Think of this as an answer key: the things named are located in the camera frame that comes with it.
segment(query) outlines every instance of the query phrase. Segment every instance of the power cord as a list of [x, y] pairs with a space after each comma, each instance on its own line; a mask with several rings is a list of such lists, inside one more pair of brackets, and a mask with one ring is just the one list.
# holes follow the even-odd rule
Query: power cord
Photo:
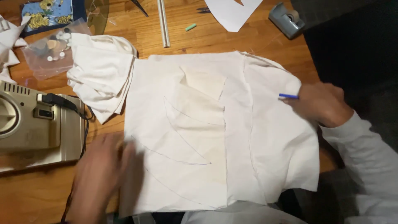
[[[88, 118], [86, 116], [86, 113], [84, 112], [83, 114], [80, 113], [78, 111], [77, 106], [72, 103], [70, 100], [67, 100], [61, 96], [55, 95], [53, 93], [48, 93], [47, 95], [40, 95], [38, 96], [38, 101], [48, 104], [48, 105], [57, 105], [59, 107], [62, 108], [67, 108], [70, 110], [73, 110], [74, 112], [76, 112], [84, 121], [85, 121], [85, 129], [84, 129], [84, 140], [83, 140], [83, 147], [82, 147], [82, 152], [80, 153], [80, 157], [79, 159], [81, 159], [84, 155], [84, 152], [86, 151], [86, 139], [87, 139], [87, 135], [88, 135], [88, 127], [89, 127], [89, 120], [91, 120], [94, 117], [94, 113], [93, 110], [91, 109], [91, 107], [87, 106], [88, 110], [90, 111], [91, 116]], [[69, 211], [69, 207], [70, 204], [72, 203], [72, 194], [73, 194], [73, 186], [74, 186], [74, 180], [72, 183], [72, 188], [70, 190], [68, 199], [66, 200], [66, 206], [65, 206], [65, 210], [64, 213], [62, 214], [62, 218], [61, 218], [61, 222], [60, 224], [65, 224], [65, 219], [66, 219], [66, 215], [68, 214]]]

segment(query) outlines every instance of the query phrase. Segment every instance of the blue pen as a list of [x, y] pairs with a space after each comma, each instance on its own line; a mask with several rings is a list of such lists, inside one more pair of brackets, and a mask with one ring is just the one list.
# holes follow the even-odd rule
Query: blue pen
[[290, 98], [290, 99], [298, 99], [299, 97], [296, 95], [289, 95], [289, 94], [283, 94], [283, 93], [279, 93], [279, 96], [281, 97], [286, 97], [286, 98]]

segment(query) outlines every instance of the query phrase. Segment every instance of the sewing machine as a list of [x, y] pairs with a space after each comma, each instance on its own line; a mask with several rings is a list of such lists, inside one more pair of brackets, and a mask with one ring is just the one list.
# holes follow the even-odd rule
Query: sewing machine
[[[0, 81], [0, 172], [79, 159], [84, 120], [72, 110], [41, 103], [43, 92]], [[80, 113], [83, 102], [71, 96]]]

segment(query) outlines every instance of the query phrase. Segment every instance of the scissors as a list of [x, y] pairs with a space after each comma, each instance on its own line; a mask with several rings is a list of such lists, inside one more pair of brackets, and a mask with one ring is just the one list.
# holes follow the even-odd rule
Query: scissors
[[146, 16], [149, 17], [148, 14], [145, 12], [144, 8], [140, 5], [138, 0], [131, 0], [140, 10], [141, 12]]
[[199, 10], [200, 12], [197, 12], [197, 13], [201, 13], [201, 14], [204, 14], [204, 13], [211, 13], [208, 7], [198, 8], [198, 9], [196, 9], [196, 10]]

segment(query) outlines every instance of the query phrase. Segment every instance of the gray fabric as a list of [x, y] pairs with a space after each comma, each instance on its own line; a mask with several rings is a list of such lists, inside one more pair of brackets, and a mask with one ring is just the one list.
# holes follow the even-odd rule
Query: gray fabric
[[[359, 187], [356, 206], [359, 216], [345, 220], [349, 224], [398, 223], [398, 154], [380, 135], [371, 132], [371, 124], [355, 113], [337, 128], [321, 127], [323, 137], [339, 151], [351, 178]], [[302, 221], [276, 209], [251, 205], [239, 212], [187, 212], [181, 223], [280, 223]]]
[[346, 223], [398, 223], [398, 154], [370, 127], [357, 113], [340, 127], [321, 127], [359, 187], [359, 216]]

